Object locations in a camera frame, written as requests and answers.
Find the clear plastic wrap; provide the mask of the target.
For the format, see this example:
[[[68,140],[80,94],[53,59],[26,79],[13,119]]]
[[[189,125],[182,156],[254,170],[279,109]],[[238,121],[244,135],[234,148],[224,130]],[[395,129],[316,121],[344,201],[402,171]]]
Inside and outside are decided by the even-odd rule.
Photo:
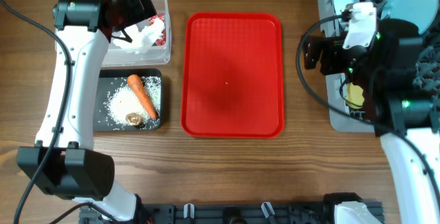
[[[137,25],[112,34],[111,47],[127,53],[140,53],[144,49],[143,36]]]

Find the yellow cup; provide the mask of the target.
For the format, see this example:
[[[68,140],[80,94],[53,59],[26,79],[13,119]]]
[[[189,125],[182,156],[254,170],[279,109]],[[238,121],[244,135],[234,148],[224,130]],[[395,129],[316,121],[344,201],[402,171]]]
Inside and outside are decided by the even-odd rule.
[[[346,104],[352,109],[361,109],[364,104],[363,89],[353,83],[346,86]]]

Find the red snack wrapper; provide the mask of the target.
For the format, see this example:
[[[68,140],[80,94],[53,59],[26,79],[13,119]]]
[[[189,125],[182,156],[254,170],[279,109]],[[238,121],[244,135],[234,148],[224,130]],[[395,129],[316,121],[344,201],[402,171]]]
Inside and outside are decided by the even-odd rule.
[[[164,14],[157,14],[148,19],[147,38],[153,46],[163,46],[166,43],[166,24]]]

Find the orange carrot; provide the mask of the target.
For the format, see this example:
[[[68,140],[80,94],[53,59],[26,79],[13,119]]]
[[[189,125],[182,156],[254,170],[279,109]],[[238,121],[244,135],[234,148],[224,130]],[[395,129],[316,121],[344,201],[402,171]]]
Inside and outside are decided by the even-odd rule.
[[[127,78],[127,83],[138,98],[144,110],[148,113],[149,117],[153,120],[156,120],[156,110],[146,94],[141,78],[136,74],[132,74]]]

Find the white rice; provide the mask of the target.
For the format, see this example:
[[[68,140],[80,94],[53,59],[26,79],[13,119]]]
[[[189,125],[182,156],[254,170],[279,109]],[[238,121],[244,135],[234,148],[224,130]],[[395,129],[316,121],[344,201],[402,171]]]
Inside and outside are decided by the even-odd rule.
[[[127,77],[103,78],[104,85],[109,87],[104,90],[104,96],[100,106],[96,108],[98,114],[104,117],[98,117],[97,124],[102,124],[110,131],[125,131],[129,129],[154,130],[160,126],[160,107],[162,101],[162,79],[159,76],[141,76],[142,84],[146,94],[153,104],[157,119],[153,120],[140,104],[138,98],[127,83]],[[129,113],[140,114],[144,121],[139,126],[130,126],[125,117]]]

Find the light blue plate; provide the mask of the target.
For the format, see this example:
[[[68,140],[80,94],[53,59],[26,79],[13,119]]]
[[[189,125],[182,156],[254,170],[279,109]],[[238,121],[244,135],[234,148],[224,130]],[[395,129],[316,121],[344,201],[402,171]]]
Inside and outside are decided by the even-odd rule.
[[[423,34],[434,21],[439,0],[386,0],[381,20],[401,19],[415,24]]]

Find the white tissue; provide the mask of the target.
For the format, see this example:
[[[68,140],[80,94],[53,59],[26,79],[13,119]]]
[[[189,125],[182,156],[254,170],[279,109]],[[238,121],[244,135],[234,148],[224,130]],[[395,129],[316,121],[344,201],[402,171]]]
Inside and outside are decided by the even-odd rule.
[[[152,46],[162,46],[164,38],[165,23],[160,18],[153,19],[153,23],[141,31],[141,47],[138,52],[145,54]]]

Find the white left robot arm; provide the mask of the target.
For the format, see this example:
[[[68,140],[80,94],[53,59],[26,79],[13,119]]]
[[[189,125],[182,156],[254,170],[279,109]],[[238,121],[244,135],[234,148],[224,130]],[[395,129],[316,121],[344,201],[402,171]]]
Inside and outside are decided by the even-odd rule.
[[[93,208],[110,223],[151,223],[141,198],[115,179],[112,157],[94,150],[93,117],[102,62],[114,32],[155,15],[151,0],[58,0],[56,67],[33,146],[18,150],[30,187]]]

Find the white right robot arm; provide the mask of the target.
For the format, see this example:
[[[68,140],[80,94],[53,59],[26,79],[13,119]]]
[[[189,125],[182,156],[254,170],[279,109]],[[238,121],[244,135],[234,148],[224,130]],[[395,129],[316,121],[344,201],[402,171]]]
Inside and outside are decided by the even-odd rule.
[[[322,99],[306,82],[305,69],[321,64],[323,75],[344,74],[362,89],[358,122],[371,125],[393,175],[402,223],[439,222],[439,103],[413,85],[423,39],[417,26],[386,19],[373,27],[366,47],[347,49],[342,38],[314,36],[313,24],[296,52],[299,79],[320,104],[346,112]]]

